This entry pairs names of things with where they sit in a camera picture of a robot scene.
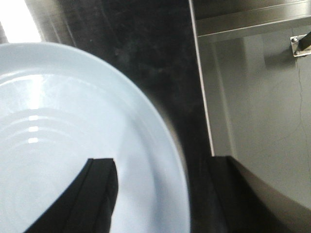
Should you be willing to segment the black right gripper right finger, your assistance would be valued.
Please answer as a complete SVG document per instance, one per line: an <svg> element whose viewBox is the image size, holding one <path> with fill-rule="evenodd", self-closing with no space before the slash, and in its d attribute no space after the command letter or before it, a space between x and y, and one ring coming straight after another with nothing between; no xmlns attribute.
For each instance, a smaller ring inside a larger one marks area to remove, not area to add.
<svg viewBox="0 0 311 233"><path fill-rule="evenodd" d="M309 233L311 211L231 156L208 159L228 233Z"/></svg>

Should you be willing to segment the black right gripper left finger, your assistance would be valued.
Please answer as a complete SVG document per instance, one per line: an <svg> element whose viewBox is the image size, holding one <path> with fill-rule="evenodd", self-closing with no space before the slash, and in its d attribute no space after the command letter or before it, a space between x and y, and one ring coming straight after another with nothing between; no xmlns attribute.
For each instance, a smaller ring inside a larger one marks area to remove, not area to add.
<svg viewBox="0 0 311 233"><path fill-rule="evenodd" d="M28 232L108 233L118 188L113 159L88 159L70 186Z"/></svg>

